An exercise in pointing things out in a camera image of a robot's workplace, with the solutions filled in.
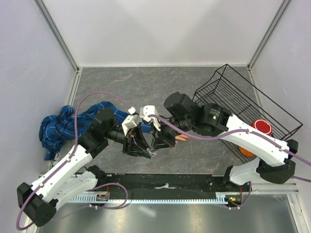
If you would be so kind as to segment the mannequin hand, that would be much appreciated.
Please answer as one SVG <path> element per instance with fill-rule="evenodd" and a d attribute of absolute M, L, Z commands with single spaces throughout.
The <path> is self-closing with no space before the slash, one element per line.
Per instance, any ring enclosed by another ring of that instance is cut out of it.
<path fill-rule="evenodd" d="M 188 141 L 188 140 L 189 140 L 189 137 L 186 136 L 186 135 L 181 134 L 181 135 L 176 136 L 176 137 L 175 137 L 175 140 L 176 140 L 176 141 Z"/>

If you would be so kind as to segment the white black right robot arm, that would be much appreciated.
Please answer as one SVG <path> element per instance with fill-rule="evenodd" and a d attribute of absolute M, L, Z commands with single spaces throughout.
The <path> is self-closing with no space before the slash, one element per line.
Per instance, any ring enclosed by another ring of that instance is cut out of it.
<path fill-rule="evenodd" d="M 295 174 L 296 164 L 291 160 L 298 143 L 282 141 L 248 125 L 226 108 L 208 103 L 199 106 L 186 94 L 169 95 L 164 107 L 171 114 L 165 119 L 153 105 L 142 108 L 145 121 L 153 124 L 152 150 L 173 148 L 180 134 L 198 140 L 218 140 L 233 143 L 256 158 L 240 166 L 229 166 L 223 178 L 223 187 L 234 191 L 247 182 L 267 181 L 284 184 Z"/>

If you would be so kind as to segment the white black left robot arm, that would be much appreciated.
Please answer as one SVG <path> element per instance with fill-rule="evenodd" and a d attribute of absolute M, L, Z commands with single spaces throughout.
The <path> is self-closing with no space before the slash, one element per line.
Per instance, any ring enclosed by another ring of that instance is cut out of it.
<path fill-rule="evenodd" d="M 154 106 L 144 106 L 139 113 L 132 107 L 129 115 L 118 124 L 113 109 L 100 109 L 88 130 L 55 167 L 31 184 L 22 183 L 17 188 L 21 213 L 25 213 L 34 225 L 41 227 L 76 195 L 91 189 L 105 189 L 107 180 L 99 168 L 88 168 L 75 179 L 71 179 L 71 176 L 103 151 L 109 140 L 122 144 L 125 154 L 150 158 L 151 149 L 143 137 L 140 123 L 142 120 L 152 121 L 149 115 L 156 113 Z"/>

